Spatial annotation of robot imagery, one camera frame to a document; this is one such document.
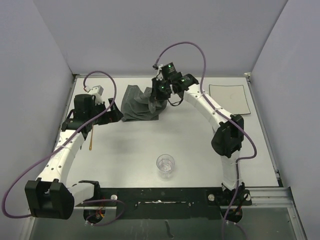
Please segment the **grey cloth placemat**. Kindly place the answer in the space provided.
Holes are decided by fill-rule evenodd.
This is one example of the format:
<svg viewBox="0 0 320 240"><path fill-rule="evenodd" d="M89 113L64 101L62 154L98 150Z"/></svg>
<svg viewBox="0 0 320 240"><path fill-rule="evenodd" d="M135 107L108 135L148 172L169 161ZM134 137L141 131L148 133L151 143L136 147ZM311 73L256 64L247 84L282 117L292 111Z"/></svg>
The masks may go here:
<svg viewBox="0 0 320 240"><path fill-rule="evenodd" d="M146 87L144 92L138 85L128 85L121 102L120 111L123 122L157 121L159 115L167 107L168 101L150 102L151 87Z"/></svg>

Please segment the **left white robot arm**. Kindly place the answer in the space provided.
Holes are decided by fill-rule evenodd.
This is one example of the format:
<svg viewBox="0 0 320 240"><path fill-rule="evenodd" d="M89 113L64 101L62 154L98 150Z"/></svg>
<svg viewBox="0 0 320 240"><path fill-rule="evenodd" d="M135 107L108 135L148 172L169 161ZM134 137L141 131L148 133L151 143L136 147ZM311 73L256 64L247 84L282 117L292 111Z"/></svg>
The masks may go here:
<svg viewBox="0 0 320 240"><path fill-rule="evenodd" d="M25 185L25 195L30 213L35 218L67 220L77 205L84 202L95 206L102 199L98 181L81 180L71 187L67 178L77 155L95 125L107 125L121 120L123 114L108 99L109 106L97 94L77 94L62 123L58 144L35 180Z"/></svg>

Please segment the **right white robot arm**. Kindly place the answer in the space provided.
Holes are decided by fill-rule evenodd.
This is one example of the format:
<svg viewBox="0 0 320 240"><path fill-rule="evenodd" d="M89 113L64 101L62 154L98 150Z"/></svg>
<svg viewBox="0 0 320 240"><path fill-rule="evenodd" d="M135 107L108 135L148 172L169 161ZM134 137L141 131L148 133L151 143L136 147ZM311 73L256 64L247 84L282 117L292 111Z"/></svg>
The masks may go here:
<svg viewBox="0 0 320 240"><path fill-rule="evenodd" d="M174 64L154 64L156 76L152 78L151 102L168 101L172 95L192 105L211 125L213 138L211 146L221 157L223 200L230 205L241 198L239 187L242 184L237 160L244 140L244 119L233 115L221 107L202 90L200 82L190 73L183 75Z"/></svg>

